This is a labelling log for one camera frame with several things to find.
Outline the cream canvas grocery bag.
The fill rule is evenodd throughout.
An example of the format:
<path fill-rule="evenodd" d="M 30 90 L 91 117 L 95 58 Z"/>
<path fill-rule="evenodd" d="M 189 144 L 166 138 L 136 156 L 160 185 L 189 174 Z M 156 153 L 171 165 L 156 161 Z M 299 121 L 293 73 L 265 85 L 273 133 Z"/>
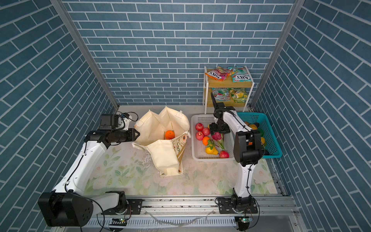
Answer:
<path fill-rule="evenodd" d="M 136 122 L 134 128 L 140 136 L 132 146 L 149 152 L 161 177 L 183 173 L 182 158 L 187 139 L 191 136 L 190 123 L 183 112 L 169 107 L 158 114 L 149 110 Z M 165 140 L 164 134 L 168 130 L 174 131 L 174 139 Z"/>

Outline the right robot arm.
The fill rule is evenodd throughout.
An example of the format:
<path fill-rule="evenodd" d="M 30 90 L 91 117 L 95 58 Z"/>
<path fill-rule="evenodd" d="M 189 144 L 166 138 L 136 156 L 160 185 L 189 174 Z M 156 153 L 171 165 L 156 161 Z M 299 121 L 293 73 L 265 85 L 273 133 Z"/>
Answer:
<path fill-rule="evenodd" d="M 232 208 L 236 212 L 258 212 L 258 203 L 251 195 L 253 171 L 264 156 L 261 135 L 257 129 L 248 126 L 232 106 L 213 102 L 215 123 L 210 125 L 211 133 L 234 134 L 233 155 L 238 163 L 238 176 L 231 196 Z"/>

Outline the large orange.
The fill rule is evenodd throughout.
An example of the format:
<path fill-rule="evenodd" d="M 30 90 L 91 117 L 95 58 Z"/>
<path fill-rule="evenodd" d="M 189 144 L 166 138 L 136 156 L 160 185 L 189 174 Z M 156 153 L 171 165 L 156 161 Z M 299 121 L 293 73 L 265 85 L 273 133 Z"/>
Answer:
<path fill-rule="evenodd" d="M 175 138 L 175 133 L 173 130 L 167 130 L 164 134 L 165 140 L 172 140 Z"/>

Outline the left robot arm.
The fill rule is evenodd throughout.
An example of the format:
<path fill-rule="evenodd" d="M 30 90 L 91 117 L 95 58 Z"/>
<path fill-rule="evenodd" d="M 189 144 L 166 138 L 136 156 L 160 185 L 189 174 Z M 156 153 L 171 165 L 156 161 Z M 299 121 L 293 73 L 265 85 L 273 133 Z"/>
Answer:
<path fill-rule="evenodd" d="M 92 130 L 82 149 L 62 180 L 38 199 L 38 206 L 49 227 L 83 227 L 93 215 L 112 209 L 122 215 L 128 211 L 124 191 L 111 191 L 100 197 L 85 196 L 85 187 L 99 159 L 112 145 L 133 142 L 140 136 L 127 130 Z"/>

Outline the pink dragon fruit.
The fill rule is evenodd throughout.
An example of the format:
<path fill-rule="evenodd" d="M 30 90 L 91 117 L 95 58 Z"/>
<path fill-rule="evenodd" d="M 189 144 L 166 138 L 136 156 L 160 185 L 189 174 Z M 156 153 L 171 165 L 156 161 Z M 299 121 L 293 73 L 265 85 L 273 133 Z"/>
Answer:
<path fill-rule="evenodd" d="M 224 145 L 224 136 L 223 134 L 219 133 L 219 132 L 215 132 L 212 134 L 212 139 L 214 141 L 217 142 L 218 146 L 224 150 L 225 149 L 225 145 Z"/>

